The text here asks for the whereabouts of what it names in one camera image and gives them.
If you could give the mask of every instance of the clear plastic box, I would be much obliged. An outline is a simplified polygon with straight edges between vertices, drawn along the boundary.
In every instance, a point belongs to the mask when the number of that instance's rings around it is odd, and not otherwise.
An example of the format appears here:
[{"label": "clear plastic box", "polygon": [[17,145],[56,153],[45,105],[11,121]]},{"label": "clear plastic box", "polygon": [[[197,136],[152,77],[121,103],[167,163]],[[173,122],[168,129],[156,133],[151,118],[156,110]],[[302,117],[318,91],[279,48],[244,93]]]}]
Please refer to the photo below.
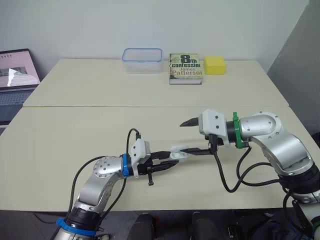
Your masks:
[{"label": "clear plastic box", "polygon": [[126,48],[122,62],[129,74],[159,74],[162,72],[163,57],[160,48]]}]

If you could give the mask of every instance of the book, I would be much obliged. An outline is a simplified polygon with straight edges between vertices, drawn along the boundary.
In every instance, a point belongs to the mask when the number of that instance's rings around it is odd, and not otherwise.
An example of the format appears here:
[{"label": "book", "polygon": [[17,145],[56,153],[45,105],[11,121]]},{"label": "book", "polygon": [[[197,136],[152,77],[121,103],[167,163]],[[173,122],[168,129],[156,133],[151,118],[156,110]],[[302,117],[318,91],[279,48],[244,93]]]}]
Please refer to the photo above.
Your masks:
[{"label": "book", "polygon": [[196,53],[170,53],[170,84],[201,84],[203,68]]}]

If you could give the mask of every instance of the laptop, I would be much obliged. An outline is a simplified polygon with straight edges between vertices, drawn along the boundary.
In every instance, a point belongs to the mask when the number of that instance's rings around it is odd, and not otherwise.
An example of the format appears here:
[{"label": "laptop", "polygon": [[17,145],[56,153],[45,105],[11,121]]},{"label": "laptop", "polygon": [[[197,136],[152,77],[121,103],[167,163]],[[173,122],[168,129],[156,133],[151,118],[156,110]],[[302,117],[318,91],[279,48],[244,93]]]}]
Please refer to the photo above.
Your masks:
[{"label": "laptop", "polygon": [[39,83],[28,49],[0,51],[0,134]]}]

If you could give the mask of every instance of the yellow sponge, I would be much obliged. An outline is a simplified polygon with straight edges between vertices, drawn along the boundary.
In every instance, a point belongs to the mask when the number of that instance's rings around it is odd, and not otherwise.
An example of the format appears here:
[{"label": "yellow sponge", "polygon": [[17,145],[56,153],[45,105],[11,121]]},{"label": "yellow sponge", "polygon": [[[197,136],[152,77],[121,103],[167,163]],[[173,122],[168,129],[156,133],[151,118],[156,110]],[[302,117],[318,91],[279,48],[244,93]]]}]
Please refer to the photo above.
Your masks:
[{"label": "yellow sponge", "polygon": [[204,57],[205,74],[224,74],[226,63],[222,56],[205,56]]}]

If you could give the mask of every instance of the gray wall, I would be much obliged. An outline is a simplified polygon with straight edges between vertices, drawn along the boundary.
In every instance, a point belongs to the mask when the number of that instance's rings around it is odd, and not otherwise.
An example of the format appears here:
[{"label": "gray wall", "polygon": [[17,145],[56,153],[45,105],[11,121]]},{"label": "gray wall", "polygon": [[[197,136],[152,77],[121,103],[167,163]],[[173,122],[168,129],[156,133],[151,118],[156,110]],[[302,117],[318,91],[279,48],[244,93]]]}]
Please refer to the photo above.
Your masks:
[{"label": "gray wall", "polygon": [[120,58],[157,47],[165,58],[256,59],[267,71],[308,0],[0,0],[0,51],[29,48],[40,78],[61,58]]},{"label": "gray wall", "polygon": [[268,71],[310,134],[320,131],[320,0],[310,0]]}]

